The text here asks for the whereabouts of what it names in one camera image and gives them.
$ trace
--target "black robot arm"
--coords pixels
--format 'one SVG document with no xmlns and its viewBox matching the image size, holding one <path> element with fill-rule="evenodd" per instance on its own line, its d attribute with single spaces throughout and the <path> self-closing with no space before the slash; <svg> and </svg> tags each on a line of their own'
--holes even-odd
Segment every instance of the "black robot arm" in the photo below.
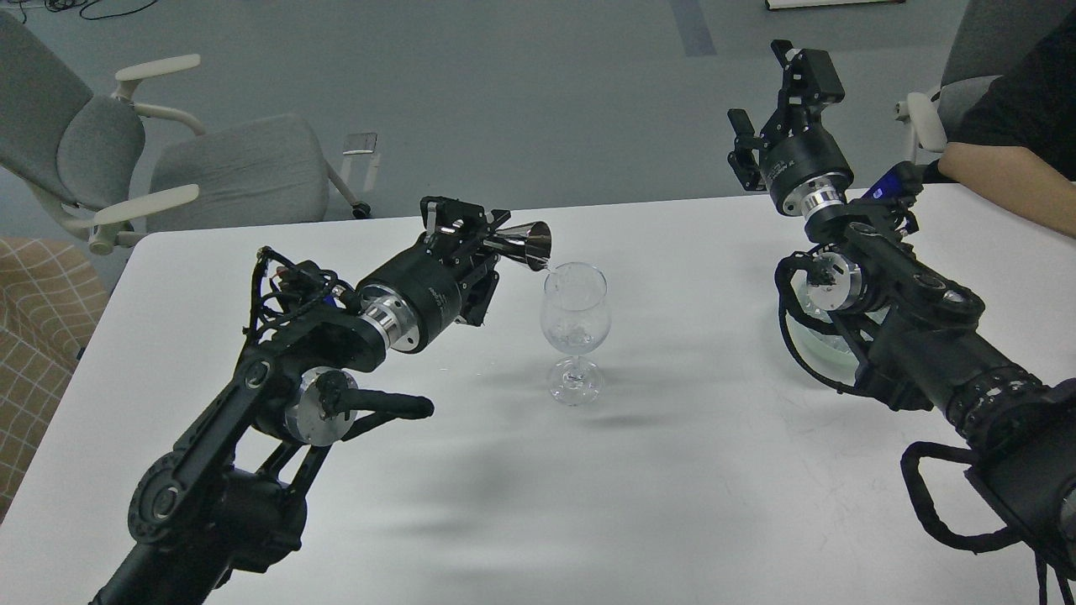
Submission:
<svg viewBox="0 0 1076 605">
<path fill-rule="evenodd" d="M 1008 360 L 976 333 L 982 300 L 916 258 L 904 238 L 919 228 L 910 210 L 922 191 L 918 167 L 898 164 L 862 198 L 846 199 L 851 171 L 819 119 L 840 100 L 824 93 L 843 94 L 829 55 L 784 41 L 774 51 L 784 69 L 778 110 L 761 137 L 742 110 L 730 110 L 736 142 L 728 159 L 745 188 L 768 189 L 779 212 L 804 216 L 817 244 L 781 261 L 775 273 L 790 352 L 840 392 L 894 410 L 936 407 L 965 439 L 966 450 L 914 444 L 903 456 L 912 505 L 932 536 L 975 552 L 1022 540 L 1040 567 L 1076 579 L 1076 379 L 1050 388 Z M 832 323 L 801 307 L 792 286 L 799 271 L 808 297 Z M 879 312 L 884 318 L 874 319 Z M 848 343 L 858 360 L 854 384 L 806 363 L 787 315 Z M 1005 527 L 980 536 L 949 531 L 919 475 L 922 458 L 967 465 L 965 476 Z M 1068 601 L 1067 582 L 1061 586 Z"/>
<path fill-rule="evenodd" d="M 259 251 L 232 378 L 142 477 L 128 509 L 137 545 L 94 603 L 202 603 L 233 569 L 265 573 L 299 549 L 306 495 L 334 442 L 433 413 L 425 397 L 358 389 L 342 369 L 372 371 L 391 348 L 416 353 L 453 321 L 481 325 L 500 256 L 538 270 L 551 238 L 544 223 L 502 229 L 507 211 L 454 199 L 424 198 L 422 211 L 419 241 L 355 287 Z M 250 427 L 280 441 L 254 473 L 235 461 Z"/>
</svg>

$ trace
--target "glass stem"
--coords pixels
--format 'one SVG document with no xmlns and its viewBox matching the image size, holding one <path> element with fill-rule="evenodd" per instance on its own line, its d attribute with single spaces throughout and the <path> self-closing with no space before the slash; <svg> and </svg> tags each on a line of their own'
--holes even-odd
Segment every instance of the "glass stem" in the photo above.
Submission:
<svg viewBox="0 0 1076 605">
<path fill-rule="evenodd" d="M 579 355 L 572 355 L 571 369 L 564 375 L 565 381 L 572 384 L 579 384 L 584 378 L 586 378 L 586 374 L 582 370 L 582 367 L 579 364 Z"/>
</svg>

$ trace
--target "black sleeve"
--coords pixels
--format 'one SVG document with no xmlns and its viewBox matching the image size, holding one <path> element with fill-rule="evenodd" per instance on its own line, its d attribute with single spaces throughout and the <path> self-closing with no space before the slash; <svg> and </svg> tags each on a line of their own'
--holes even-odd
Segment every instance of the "black sleeve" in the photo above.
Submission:
<svg viewBox="0 0 1076 605">
<path fill-rule="evenodd" d="M 999 78 L 949 139 L 978 145 L 1049 146 L 1076 111 L 1076 11 Z"/>
</svg>

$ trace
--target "gray chair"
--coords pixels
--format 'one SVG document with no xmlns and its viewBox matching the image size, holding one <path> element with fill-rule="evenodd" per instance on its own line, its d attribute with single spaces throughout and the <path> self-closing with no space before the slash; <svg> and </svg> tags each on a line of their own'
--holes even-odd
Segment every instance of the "gray chair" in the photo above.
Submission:
<svg viewBox="0 0 1076 605">
<path fill-rule="evenodd" d="M 298 116 L 206 133 L 186 112 L 132 100 L 143 80 L 196 67 L 198 55 L 121 70 L 112 95 L 95 95 L 6 11 L 0 11 L 0 166 L 96 254 L 152 231 L 321 221 L 329 181 L 356 216 L 368 213 Z M 180 122 L 195 137 L 167 147 L 150 193 L 128 199 L 145 143 L 142 116 Z M 143 216 L 145 233 L 136 233 L 130 221 Z"/>
<path fill-rule="evenodd" d="M 940 86 L 896 105 L 907 128 L 905 157 L 942 153 L 964 113 L 996 78 L 1018 64 L 1074 8 L 1074 0 L 969 0 L 949 51 Z"/>
</svg>

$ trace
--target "human arm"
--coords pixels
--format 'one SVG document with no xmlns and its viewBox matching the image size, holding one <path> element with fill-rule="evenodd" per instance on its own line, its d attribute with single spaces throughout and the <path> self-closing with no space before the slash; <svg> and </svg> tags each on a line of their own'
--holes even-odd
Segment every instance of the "human arm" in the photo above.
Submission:
<svg viewBox="0 0 1076 605">
<path fill-rule="evenodd" d="M 1076 238 L 1076 185 L 1028 147 L 953 142 L 938 169 L 993 203 Z"/>
</svg>

